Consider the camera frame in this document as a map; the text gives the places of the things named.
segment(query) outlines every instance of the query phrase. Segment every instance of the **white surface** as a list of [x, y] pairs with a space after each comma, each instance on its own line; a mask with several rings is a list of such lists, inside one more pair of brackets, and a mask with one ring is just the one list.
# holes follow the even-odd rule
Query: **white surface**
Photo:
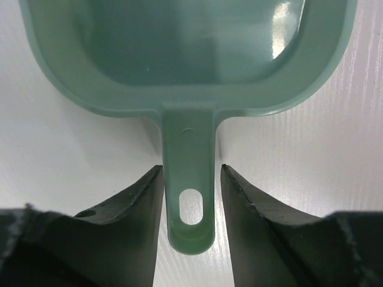
[[[272, 196], [319, 216], [383, 210], [382, 51], [383, 1], [359, 0], [350, 44], [327, 84], [282, 114], [225, 121], [217, 172], [230, 164]], [[52, 87], [28, 47], [16, 0], [0, 1], [0, 87], [1, 207], [28, 201], [73, 215], [161, 163], [151, 122], [93, 115]], [[233, 286], [218, 178], [215, 193], [217, 238], [202, 255], [171, 249], [163, 210], [156, 287]]]

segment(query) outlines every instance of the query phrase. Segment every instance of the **mint green scoop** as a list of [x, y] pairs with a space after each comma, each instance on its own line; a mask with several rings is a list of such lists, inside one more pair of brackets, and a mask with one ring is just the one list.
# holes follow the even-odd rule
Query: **mint green scoop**
[[[162, 131], [168, 237], [185, 254], [214, 241], [214, 146], [229, 117], [289, 109], [328, 79], [357, 0], [20, 0], [29, 43], [66, 97]], [[203, 218], [180, 218], [180, 194]]]

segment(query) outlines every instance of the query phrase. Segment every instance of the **small hole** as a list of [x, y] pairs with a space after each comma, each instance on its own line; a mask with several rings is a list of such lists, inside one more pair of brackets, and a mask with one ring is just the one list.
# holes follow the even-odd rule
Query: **small hole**
[[203, 199], [196, 190], [184, 190], [180, 194], [180, 217], [189, 225], [197, 224], [203, 217]]
[[90, 216], [93, 216], [95, 214], [96, 214], [96, 212], [94, 210], [89, 209], [89, 210], [84, 210], [84, 211], [80, 212], [76, 217], [77, 218], [90, 217]]

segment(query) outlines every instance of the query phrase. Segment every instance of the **green plastic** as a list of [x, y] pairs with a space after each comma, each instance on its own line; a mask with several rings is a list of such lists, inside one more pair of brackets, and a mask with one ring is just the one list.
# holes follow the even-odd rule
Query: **green plastic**
[[[168, 237], [185, 254], [214, 241], [214, 146], [229, 117], [291, 108], [339, 63], [357, 0], [20, 0], [31, 49], [66, 97], [162, 131]], [[180, 218], [187, 189], [203, 198]]]

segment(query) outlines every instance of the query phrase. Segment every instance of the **scoop handle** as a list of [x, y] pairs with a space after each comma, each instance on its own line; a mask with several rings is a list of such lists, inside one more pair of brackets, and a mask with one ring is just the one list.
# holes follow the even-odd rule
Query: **scoop handle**
[[[215, 125], [208, 108], [171, 108], [162, 118], [168, 239], [178, 252], [199, 254], [214, 241]], [[180, 194], [200, 192], [203, 217], [188, 225], [180, 217]]]

